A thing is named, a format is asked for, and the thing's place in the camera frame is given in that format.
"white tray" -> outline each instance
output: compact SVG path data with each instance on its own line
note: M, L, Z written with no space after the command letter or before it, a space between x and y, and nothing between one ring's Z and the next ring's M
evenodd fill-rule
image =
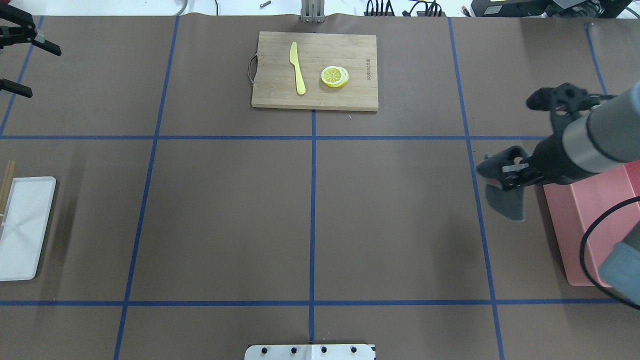
M36 275L55 188L51 176L13 179L0 229L0 281Z

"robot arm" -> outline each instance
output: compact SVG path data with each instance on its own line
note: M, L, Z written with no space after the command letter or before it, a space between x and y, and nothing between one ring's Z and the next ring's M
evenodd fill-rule
M18 26L0 26L0 51L13 44L33 44L44 51L60 56L60 46L48 41L44 33L36 27L33 16L11 5L0 3L0 19L10 21ZM31 88L14 83L7 79L0 79L0 90L6 90L25 97L33 96Z
M524 187L532 184L572 184L631 161L640 160L640 82L619 96L589 95L565 83L542 88L527 100L532 110L550 111L554 133L542 140L533 155L513 146L486 157L476 167L487 180L486 198L500 214L524 220ZM591 111L583 115L582 111ZM589 280L609 296L640 309L640 222L616 244L600 267L600 275L631 301L599 285L584 265L584 247L591 231L618 208L640 202L626 200L605 212L582 239L580 262Z

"black clamp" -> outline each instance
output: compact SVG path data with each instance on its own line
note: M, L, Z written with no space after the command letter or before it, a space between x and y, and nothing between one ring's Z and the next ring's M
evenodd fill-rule
M53 55L62 55L60 46L48 41L44 33L36 28L33 16L11 5L0 3L0 19L7 20L18 26L0 26L0 50L14 44L33 44ZM0 90L6 90L26 97L33 96L30 87L14 83L7 79L0 79Z

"pink box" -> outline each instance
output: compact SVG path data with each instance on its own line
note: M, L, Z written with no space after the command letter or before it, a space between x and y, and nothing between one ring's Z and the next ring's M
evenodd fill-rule
M544 186L567 281L591 286L580 268L580 241L587 228L615 204L640 195L640 161L629 163L571 185ZM603 286L598 268L640 220L638 203L625 206L605 219L589 237L585 260L589 273Z

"wooden cutting board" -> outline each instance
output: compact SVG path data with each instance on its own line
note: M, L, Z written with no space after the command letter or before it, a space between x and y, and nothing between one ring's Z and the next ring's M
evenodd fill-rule
M298 95L291 43L298 43L298 59L307 92ZM378 50L375 35L277 33L261 31L258 66L251 105L255 108L310 110L378 110ZM320 79L330 65L349 72L342 88L330 88Z

